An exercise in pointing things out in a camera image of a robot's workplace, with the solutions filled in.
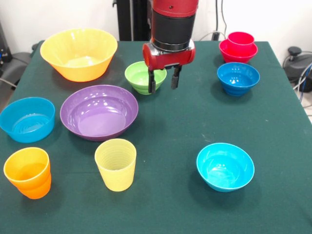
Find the table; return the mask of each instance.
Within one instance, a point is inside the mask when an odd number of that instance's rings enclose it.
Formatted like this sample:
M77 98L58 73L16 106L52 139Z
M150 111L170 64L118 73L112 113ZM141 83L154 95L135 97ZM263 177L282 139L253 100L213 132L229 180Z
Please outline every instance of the table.
M12 100L50 99L55 128L32 144L0 131L0 165L18 149L41 147L50 156L52 187L30 200L2 173L0 233L311 233L312 127L269 44L257 42L250 65L261 81L242 97L223 92L216 76L223 60L214 41L195 43L195 60L183 67L176 90L170 70L156 94L139 95L124 70L142 60L142 44L119 42L105 75L88 83L65 80L35 52ZM137 119L120 136L137 149L134 183L121 193L109 191L100 177L94 161L100 142L70 133L59 119L70 94L97 84L124 87L139 103ZM245 188L218 193L201 179L197 154L214 142L237 145L252 157L255 175Z

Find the blue bowl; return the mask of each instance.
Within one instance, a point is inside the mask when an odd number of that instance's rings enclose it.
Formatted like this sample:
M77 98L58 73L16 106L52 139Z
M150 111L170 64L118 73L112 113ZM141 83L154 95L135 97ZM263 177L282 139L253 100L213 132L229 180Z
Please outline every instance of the blue bowl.
M219 192L231 192L246 186L254 176L254 163L239 147L215 143L197 156L197 169L205 182Z
M45 138L54 127L55 107L41 97L27 97L8 105L0 127L15 141L31 143Z
M259 72L250 65L229 62L217 71L224 91L232 96L242 96L260 81Z

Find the cup rim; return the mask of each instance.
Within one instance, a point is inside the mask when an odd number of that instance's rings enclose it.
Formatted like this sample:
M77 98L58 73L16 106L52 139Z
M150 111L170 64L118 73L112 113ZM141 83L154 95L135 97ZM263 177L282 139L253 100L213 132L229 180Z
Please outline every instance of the cup rim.
M100 148L102 145L106 144L107 142L114 141L114 140L118 140L118 141L123 141L123 142L129 143L129 145L130 145L131 147L133 147L133 149L135 150L135 157L134 157L134 159L132 160L132 162L131 162L128 166L123 167L123 168L118 169L118 170L109 170L109 169L107 169L107 168L105 168L105 167L102 167L102 166L98 163L98 160L97 160L97 152L98 152L99 148ZM136 147L134 146L134 144L132 144L132 143L131 143L130 141L128 141L128 140L121 139L121 138L114 138L114 139L110 139L110 140L107 140L107 141L103 142L102 144L100 144L100 145L97 147L97 149L96 149L96 151L95 151L95 153L94 153L94 159L95 159L95 162L96 162L96 164L97 164L97 166L98 166L99 168L101 168L101 169L103 169L103 170L105 170L105 171L108 171L108 172L119 172L119 171L122 171L122 170L125 170L125 169L131 167L131 166L136 162L136 159L137 159L137 149L136 149Z
M241 44L241 43L234 42L234 41L232 41L232 40L230 39L230 35L235 34L235 33L243 33L243 34L245 34L245 35L248 35L248 36L252 37L253 41L250 42L250 43L248 43L248 44ZM248 46L248 45L254 44L254 37L253 37L253 35L251 35L251 34L249 34L249 33L246 33L246 32L240 32L240 31L239 31L239 32L232 32L232 33L230 33L230 34L228 35L228 40L229 40L229 42L231 42L231 43L233 43L233 44L235 44L235 45L240 45L240 46Z
M5 168L6 168L7 162L8 162L15 154L17 154L18 152L24 151L24 150L28 150L28 149L36 149L36 150L39 150L39 151L44 152L44 155L47 156L47 159L48 159L48 161L47 161L45 167L42 169L42 171L41 171L39 174L37 174L36 176L31 177L31 178L29 178L29 179L25 179L25 180L12 179L12 178L9 177L9 176L7 175L7 173L5 172ZM34 180L35 178L37 178L37 177L39 177L41 174L43 174L43 173L46 171L46 169L48 168L49 165L50 165L50 158L49 158L48 153L47 153L44 149L39 148L39 147L26 147L26 148L23 148L23 149L20 149L20 150L15 151L14 153L12 153L12 154L8 157L8 159L7 159L7 160L5 161L5 163L4 163L3 172L4 172L5 177L7 177L7 179L10 180L10 181L17 182L17 183L28 182L28 181L30 181L30 180Z

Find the black cylindrical joint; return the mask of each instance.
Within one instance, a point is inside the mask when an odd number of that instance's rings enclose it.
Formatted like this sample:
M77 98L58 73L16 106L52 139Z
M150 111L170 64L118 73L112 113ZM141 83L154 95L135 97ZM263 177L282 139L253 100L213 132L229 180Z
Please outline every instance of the black cylindrical joint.
M195 15L184 18L163 16L153 10L152 43L164 51L181 51L188 47Z

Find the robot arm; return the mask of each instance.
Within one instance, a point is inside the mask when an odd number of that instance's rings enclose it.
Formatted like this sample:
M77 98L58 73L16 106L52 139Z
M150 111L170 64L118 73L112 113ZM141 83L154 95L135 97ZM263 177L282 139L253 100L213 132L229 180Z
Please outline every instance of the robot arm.
M171 88L175 89L182 65L194 60L191 36L197 6L198 0L153 0L152 38L143 45L149 68L149 93L155 92L154 70L174 67Z

